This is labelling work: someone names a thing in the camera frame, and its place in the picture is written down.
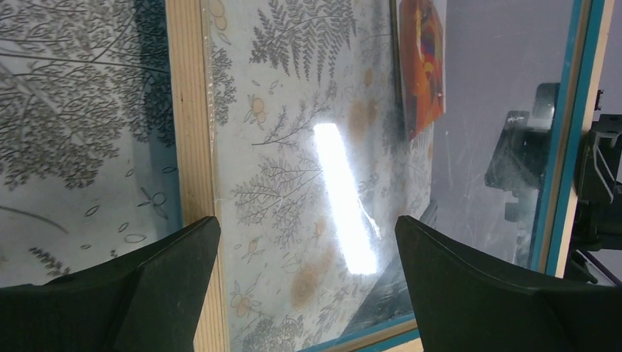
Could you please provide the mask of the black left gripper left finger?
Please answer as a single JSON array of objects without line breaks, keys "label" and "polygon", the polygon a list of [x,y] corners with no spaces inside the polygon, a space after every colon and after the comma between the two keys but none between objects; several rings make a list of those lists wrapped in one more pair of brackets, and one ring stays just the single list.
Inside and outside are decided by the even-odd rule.
[{"label": "black left gripper left finger", "polygon": [[1,289],[3,351],[192,351],[221,229],[205,217],[44,285]]}]

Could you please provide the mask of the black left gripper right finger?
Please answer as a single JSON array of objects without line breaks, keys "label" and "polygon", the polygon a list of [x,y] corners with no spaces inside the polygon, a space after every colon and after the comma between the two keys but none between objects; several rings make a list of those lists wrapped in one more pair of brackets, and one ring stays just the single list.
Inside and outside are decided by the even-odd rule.
[{"label": "black left gripper right finger", "polygon": [[425,351],[619,351],[621,289],[508,263],[400,216],[395,237]]}]

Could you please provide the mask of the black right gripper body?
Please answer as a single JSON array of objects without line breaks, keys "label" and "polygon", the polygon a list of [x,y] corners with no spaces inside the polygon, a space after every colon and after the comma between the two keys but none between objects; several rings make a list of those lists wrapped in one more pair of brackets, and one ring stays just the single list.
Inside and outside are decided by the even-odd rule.
[{"label": "black right gripper body", "polygon": [[615,286],[621,280],[591,252],[621,249],[621,115],[601,114],[582,143],[577,162],[578,203],[566,263],[566,276],[596,284],[587,262],[592,262]]}]

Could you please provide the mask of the wooden picture frame blue edge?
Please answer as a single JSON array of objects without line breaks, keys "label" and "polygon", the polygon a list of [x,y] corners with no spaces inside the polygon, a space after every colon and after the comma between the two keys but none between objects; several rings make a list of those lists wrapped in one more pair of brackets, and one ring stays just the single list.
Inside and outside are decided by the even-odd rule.
[{"label": "wooden picture frame blue edge", "polygon": [[399,216],[562,276],[613,1],[446,1],[445,113],[404,126],[397,1],[168,1],[196,351],[425,351]]}]

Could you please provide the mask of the hot air balloon photo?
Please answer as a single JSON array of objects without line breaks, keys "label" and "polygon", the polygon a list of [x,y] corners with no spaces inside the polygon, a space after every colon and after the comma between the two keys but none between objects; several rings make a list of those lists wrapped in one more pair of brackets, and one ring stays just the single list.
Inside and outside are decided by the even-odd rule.
[{"label": "hot air balloon photo", "polygon": [[447,2],[403,0],[395,4],[404,126],[412,140],[445,113]]}]

